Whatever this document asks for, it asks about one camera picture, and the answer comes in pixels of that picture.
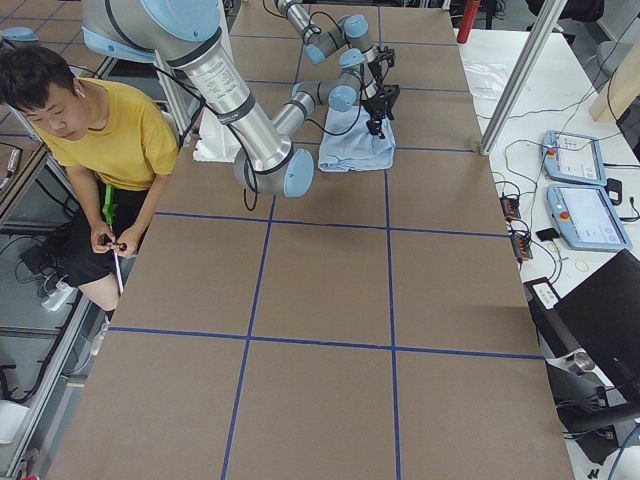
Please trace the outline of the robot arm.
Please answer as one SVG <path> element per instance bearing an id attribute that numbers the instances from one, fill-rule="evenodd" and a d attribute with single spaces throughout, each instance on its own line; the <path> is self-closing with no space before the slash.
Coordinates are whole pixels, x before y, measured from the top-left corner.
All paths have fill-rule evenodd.
<path id="1" fill-rule="evenodd" d="M 301 1 L 277 0 L 274 6 L 299 34 L 312 64 L 323 63 L 344 46 L 360 51 L 368 63 L 377 59 L 377 48 L 363 15 L 344 16 L 334 21 L 328 29 L 323 29 L 312 19 Z"/>
<path id="2" fill-rule="evenodd" d="M 274 119 L 269 119 L 222 44 L 223 21 L 216 1 L 85 1 L 83 34 L 96 53 L 139 63 L 162 58 L 183 71 L 218 121 L 241 145 L 234 161 L 237 181 L 254 193 L 300 197 L 311 186 L 312 155 L 295 148 L 292 136 L 319 105 L 347 111 L 360 103 L 370 134 L 383 135 L 399 96 L 385 76 L 395 52 L 374 44 L 366 18 L 352 15 L 322 30 L 301 2 L 277 1 L 306 53 L 319 64 L 345 47 L 340 75 L 302 82 Z"/>

